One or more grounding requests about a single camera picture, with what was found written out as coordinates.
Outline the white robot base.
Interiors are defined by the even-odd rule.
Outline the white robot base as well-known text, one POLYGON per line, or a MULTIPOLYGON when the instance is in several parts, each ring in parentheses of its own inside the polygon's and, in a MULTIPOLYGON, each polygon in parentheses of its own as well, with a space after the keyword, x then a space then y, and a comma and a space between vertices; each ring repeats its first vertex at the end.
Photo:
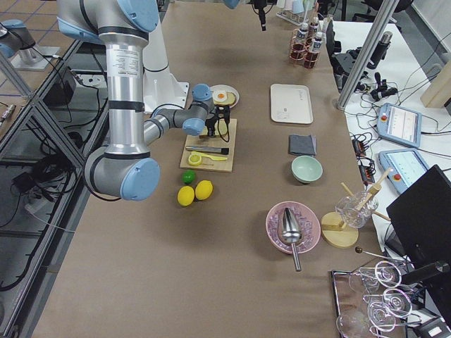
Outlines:
POLYGON ((145 113, 156 108, 184 108, 188 82, 179 82, 170 71, 161 21, 156 1, 144 1, 152 15, 155 28, 149 33, 149 43, 143 49, 143 101, 145 113))

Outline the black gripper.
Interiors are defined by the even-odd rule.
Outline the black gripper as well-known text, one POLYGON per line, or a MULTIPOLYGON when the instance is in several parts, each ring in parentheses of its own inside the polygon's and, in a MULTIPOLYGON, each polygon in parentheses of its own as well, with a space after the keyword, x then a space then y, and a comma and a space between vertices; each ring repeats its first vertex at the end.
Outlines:
POLYGON ((267 0, 253 0, 252 8, 259 17, 259 22, 262 31, 266 31, 266 12, 267 0))
POLYGON ((229 137, 230 106, 215 106, 215 109, 211 112, 211 114, 212 116, 207 118, 205 121, 207 137, 215 137, 216 131, 218 131, 219 137, 229 137), (221 120, 225 123, 225 134, 222 134, 219 129, 219 123, 221 120))

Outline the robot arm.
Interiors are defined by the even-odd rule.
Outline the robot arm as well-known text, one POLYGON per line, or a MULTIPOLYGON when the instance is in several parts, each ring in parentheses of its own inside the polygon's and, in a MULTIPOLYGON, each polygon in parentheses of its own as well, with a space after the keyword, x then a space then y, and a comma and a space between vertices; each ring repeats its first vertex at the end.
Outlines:
MULTIPOLYGON (((229 9, 235 9, 237 5, 239 4, 239 0, 223 0, 223 3, 229 8, 229 9)), ((266 11, 265 8, 267 7, 268 3, 267 0, 252 0, 250 1, 250 6, 252 7, 253 12, 258 15, 259 22, 261 26, 262 31, 266 31, 266 11)))
POLYGON ((148 146, 172 127, 197 136, 215 111, 208 85, 192 90, 187 109, 159 108, 144 119, 143 51, 160 29, 155 1, 58 1, 58 26, 66 36, 106 47, 110 143, 85 163, 93 191, 141 201, 156 189, 160 167, 148 146))

